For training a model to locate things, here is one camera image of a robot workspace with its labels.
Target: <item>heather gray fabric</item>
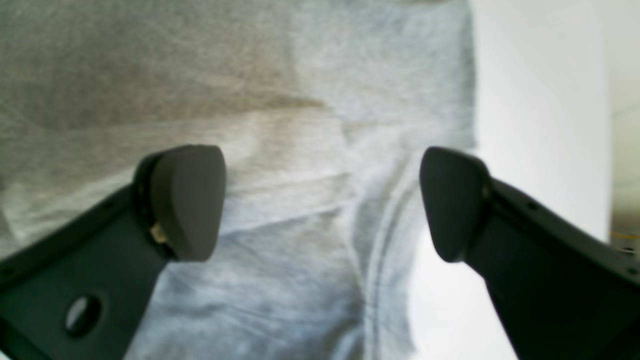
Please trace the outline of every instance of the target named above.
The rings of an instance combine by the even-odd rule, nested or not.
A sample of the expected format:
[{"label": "heather gray fabric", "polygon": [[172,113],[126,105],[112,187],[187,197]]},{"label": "heather gray fabric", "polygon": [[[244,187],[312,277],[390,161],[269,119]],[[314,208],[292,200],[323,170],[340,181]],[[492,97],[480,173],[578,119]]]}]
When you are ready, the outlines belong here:
[{"label": "heather gray fabric", "polygon": [[419,160],[473,145],[473,66],[460,0],[0,2],[0,257],[218,144],[218,246],[126,358],[405,359]]}]

